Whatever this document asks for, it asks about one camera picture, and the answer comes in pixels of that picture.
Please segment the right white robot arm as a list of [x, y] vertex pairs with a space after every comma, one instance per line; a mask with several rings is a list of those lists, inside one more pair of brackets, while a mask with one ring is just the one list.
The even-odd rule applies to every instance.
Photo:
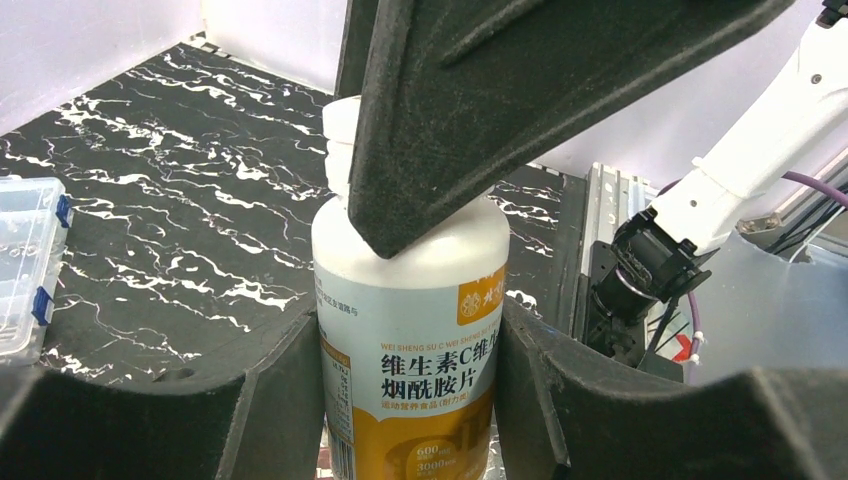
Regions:
[[[543, 152], [740, 43], [784, 1], [379, 1], [355, 50], [358, 95], [329, 104], [332, 186], [391, 258]], [[705, 281], [752, 205], [847, 115], [847, 5], [826, 1], [759, 98], [625, 221], [580, 341], [636, 366], [643, 322]]]

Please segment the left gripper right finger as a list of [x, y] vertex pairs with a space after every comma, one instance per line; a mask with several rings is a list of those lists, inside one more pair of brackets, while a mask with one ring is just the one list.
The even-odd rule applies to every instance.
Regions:
[[843, 479], [847, 374], [754, 368], [690, 387], [507, 299], [495, 416], [511, 479]]

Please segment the white pill bottle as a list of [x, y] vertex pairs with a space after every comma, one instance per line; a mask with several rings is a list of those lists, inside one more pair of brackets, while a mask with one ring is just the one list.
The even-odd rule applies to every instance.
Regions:
[[391, 259], [348, 218], [358, 97], [322, 112], [332, 197], [312, 223], [336, 479], [480, 479], [490, 453], [510, 228], [481, 195]]

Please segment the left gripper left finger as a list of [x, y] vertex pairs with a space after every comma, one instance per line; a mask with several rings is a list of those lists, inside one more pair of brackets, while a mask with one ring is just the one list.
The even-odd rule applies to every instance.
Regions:
[[157, 379], [1, 373], [5, 479], [311, 479], [324, 422], [316, 312]]

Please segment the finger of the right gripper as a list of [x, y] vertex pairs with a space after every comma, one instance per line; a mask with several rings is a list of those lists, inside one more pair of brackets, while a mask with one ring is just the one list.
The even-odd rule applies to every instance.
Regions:
[[753, 36], [785, 1], [351, 1], [349, 218], [390, 259], [494, 183]]

